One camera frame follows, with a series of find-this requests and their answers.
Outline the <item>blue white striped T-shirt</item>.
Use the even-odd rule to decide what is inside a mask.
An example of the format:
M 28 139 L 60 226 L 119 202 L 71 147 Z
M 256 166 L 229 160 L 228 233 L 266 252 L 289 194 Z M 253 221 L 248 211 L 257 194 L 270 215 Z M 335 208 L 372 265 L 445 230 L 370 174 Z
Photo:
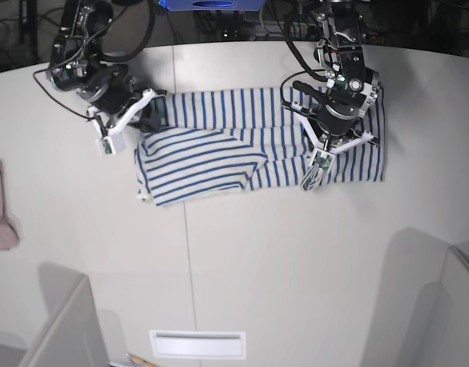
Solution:
M 315 101 L 291 87 L 178 93 L 154 103 L 157 132 L 135 149 L 138 197 L 157 206 L 273 187 L 380 182 L 386 167 L 383 101 L 353 126 L 366 138 L 328 156 L 313 148 L 282 100 Z

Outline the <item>black power strip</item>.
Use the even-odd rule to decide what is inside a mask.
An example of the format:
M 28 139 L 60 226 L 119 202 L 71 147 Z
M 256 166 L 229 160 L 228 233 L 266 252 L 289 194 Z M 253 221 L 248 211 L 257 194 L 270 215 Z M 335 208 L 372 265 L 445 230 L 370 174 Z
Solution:
M 385 44 L 386 33 L 383 31 L 367 31 L 364 35 L 365 44 Z

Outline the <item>blue box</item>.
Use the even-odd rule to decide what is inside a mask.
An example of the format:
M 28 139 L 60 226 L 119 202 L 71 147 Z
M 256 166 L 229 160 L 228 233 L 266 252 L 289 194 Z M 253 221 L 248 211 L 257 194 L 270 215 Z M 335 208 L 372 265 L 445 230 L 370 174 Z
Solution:
M 164 0 L 159 4 L 170 11 L 258 11 L 265 0 Z

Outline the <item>white rectangular tray slot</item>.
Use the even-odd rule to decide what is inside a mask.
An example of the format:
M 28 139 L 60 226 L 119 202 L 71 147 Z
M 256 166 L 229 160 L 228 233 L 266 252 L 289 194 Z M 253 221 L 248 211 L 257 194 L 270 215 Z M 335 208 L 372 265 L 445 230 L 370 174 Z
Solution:
M 246 358 L 245 332 L 150 330 L 153 354 L 170 359 L 242 360 Z

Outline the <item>grey bin right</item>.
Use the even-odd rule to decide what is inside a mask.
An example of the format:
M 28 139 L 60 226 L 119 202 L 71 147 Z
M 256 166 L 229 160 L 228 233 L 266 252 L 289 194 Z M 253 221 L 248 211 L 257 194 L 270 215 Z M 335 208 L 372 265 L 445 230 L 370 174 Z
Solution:
M 469 259 L 448 249 L 440 278 L 382 304 L 361 366 L 469 366 Z

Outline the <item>grey bin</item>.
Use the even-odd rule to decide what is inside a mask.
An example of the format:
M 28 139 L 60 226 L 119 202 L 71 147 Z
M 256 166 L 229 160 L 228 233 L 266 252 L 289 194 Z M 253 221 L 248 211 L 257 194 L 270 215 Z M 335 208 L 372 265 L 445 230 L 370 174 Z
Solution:
M 361 366 L 469 366 L 469 259 L 448 249 L 440 278 L 382 304 Z
M 127 360 L 126 350 L 89 272 L 0 264 L 0 366 L 111 366 Z

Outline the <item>grey bin left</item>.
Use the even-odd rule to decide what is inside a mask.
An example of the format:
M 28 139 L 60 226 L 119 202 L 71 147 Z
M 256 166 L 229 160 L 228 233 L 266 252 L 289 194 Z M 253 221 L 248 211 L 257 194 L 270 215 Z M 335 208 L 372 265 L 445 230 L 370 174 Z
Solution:
M 0 366 L 111 366 L 127 360 L 126 350 L 89 272 L 0 264 Z

